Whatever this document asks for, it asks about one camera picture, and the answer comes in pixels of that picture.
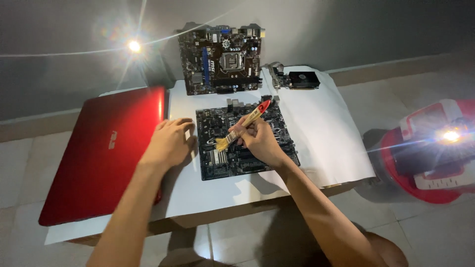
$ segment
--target tile floor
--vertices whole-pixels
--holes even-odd
[[[361,134],[395,127],[441,98],[475,98],[473,71],[426,73],[343,86]],[[0,143],[0,267],[83,266],[91,247],[44,246],[37,220],[70,132]],[[475,198],[448,205],[376,204],[354,190],[330,197],[352,221],[398,245],[412,267],[475,266]],[[145,240],[142,266],[298,266],[318,244],[295,206]]]

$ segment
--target msi logo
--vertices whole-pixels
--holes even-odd
[[[111,135],[111,140],[109,142],[109,149],[114,149],[115,147],[115,139],[117,138],[117,132],[116,131],[112,131],[112,135]]]
[[[214,61],[208,59],[208,70],[214,72]]]

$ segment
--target table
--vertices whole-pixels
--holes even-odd
[[[245,104],[257,103],[262,95],[270,94],[264,79],[263,86],[255,91],[188,96],[184,80],[180,80],[170,89],[169,118],[196,119],[197,109],[224,107],[227,98],[237,98]],[[152,209],[150,235],[275,209],[293,202],[286,191],[265,181],[258,173],[202,181],[199,162],[195,157],[187,166],[167,174],[161,188],[162,200]],[[323,192],[331,196],[353,186],[350,182]],[[67,240],[94,245],[110,217],[105,215],[49,227],[45,245]]]

